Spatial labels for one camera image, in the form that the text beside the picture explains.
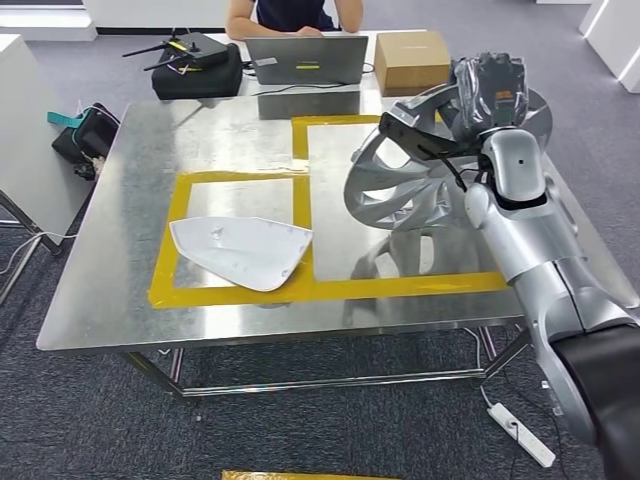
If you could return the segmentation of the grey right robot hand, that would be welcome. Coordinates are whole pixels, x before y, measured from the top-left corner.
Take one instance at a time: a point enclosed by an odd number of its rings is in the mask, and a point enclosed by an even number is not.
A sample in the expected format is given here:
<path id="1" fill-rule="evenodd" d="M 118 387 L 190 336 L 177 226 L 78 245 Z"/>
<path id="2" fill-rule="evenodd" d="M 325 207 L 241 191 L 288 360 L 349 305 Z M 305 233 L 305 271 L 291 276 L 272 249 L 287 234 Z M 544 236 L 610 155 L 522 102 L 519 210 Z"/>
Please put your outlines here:
<path id="1" fill-rule="evenodd" d="M 450 79 L 458 89 L 452 133 L 460 143 L 492 128 L 520 126 L 529 103 L 524 60 L 506 52 L 454 60 Z"/>

